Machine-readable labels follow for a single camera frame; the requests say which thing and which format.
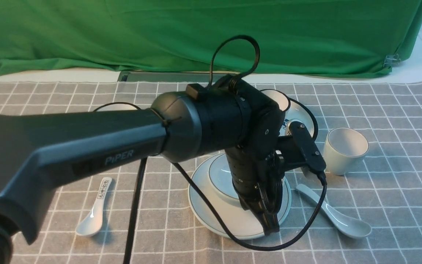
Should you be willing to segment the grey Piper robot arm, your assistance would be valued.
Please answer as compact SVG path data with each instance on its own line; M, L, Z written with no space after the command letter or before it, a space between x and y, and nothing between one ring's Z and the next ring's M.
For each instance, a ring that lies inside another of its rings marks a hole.
M275 99L230 75L143 110L0 114L0 264L11 261L15 233L35 242L57 188L155 154L178 163L240 148L263 160L284 117Z

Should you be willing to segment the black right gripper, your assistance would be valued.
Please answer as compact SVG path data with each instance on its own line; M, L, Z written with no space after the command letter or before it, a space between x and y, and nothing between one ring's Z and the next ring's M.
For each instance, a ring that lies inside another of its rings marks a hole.
M233 187L243 209L257 214L263 235L280 231L278 212L283 198L283 162L277 154L280 138L240 140L225 149Z

